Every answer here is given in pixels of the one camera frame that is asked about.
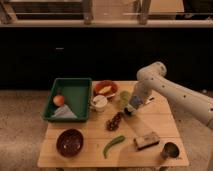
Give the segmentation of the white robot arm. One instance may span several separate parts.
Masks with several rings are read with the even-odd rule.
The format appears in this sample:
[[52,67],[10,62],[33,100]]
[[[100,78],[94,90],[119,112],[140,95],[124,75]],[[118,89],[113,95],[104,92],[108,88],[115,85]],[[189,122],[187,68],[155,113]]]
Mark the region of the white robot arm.
[[127,111],[130,114],[135,113],[139,107],[145,105],[154,90],[178,103],[213,131],[213,98],[167,80],[166,73],[166,66],[159,61],[139,69]]

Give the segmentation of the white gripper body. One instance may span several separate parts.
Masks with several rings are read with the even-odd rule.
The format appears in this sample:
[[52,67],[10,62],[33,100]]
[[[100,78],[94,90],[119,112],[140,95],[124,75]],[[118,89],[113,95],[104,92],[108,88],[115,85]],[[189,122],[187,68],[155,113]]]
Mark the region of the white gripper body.
[[134,86],[132,96],[138,96],[143,102],[146,102],[150,97],[151,92],[152,90],[150,88],[147,88],[142,83],[137,82]]

